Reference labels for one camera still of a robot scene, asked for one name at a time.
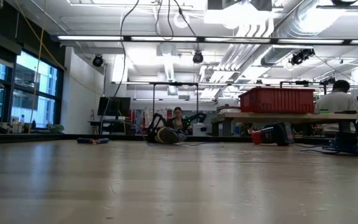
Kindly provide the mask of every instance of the dark hair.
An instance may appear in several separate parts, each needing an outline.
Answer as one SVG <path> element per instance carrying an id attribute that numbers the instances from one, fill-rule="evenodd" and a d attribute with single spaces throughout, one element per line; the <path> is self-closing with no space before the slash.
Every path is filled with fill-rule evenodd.
<path id="1" fill-rule="evenodd" d="M 337 89 L 337 90 L 341 90 L 341 91 L 347 93 L 350 88 L 351 88 L 351 85 L 347 81 L 338 80 L 334 83 L 333 90 Z"/>

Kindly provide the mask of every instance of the workbench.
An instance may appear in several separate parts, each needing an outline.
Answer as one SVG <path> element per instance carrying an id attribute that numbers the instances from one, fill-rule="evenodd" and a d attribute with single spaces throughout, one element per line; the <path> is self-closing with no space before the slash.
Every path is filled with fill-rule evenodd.
<path id="1" fill-rule="evenodd" d="M 219 124 L 222 123 L 223 136 L 232 135 L 232 122 L 239 123 L 263 123 L 275 124 L 288 122 L 291 124 L 339 124 L 339 131 L 349 132 L 350 123 L 357 120 L 356 114 L 278 114 L 278 113 L 222 113 L 215 116 L 212 120 L 213 136 L 219 136 Z"/>

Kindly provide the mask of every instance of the person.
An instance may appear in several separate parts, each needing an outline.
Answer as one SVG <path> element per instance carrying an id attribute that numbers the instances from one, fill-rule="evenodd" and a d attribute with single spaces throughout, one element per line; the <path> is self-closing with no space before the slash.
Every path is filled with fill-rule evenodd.
<path id="1" fill-rule="evenodd" d="M 185 124 L 185 121 L 182 118 L 182 110 L 180 107 L 176 107 L 173 110 L 173 113 L 175 114 L 175 118 L 168 121 L 167 127 L 180 129 L 181 131 L 191 131 L 193 129 L 191 126 L 187 126 Z"/>
<path id="2" fill-rule="evenodd" d="M 352 95 L 347 94 L 350 84 L 345 80 L 338 80 L 334 83 L 333 91 L 316 102 L 315 111 L 328 110 L 328 113 L 342 112 L 347 110 L 356 111 L 358 114 L 358 102 Z M 324 133 L 330 135 L 339 132 L 338 124 L 324 124 Z M 355 132 L 356 127 L 351 124 L 351 132 Z"/>

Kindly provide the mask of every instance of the red object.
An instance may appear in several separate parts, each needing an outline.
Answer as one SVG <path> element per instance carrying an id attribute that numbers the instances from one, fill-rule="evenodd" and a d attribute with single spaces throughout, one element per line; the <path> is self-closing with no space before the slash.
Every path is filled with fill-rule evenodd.
<path id="1" fill-rule="evenodd" d="M 262 135 L 260 131 L 255 131 L 251 134 L 251 140 L 254 144 L 263 143 Z"/>
<path id="2" fill-rule="evenodd" d="M 314 90 L 256 87 L 241 94 L 242 112 L 314 113 Z"/>
<path id="3" fill-rule="evenodd" d="M 251 140 L 254 144 L 270 144 L 274 143 L 273 128 L 263 129 L 261 131 L 254 131 L 251 134 Z"/>

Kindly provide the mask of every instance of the woman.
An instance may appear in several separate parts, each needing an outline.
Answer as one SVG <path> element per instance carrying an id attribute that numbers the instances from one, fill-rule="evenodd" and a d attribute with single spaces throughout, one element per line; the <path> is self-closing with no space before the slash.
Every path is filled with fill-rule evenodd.
<path id="1" fill-rule="evenodd" d="M 193 128 L 191 126 L 187 126 L 185 124 L 185 121 L 182 118 L 182 111 L 180 107 L 176 107 L 173 110 L 173 113 L 175 114 L 175 118 L 168 121 L 167 126 L 173 129 L 180 129 L 181 131 L 189 130 L 191 131 Z"/>

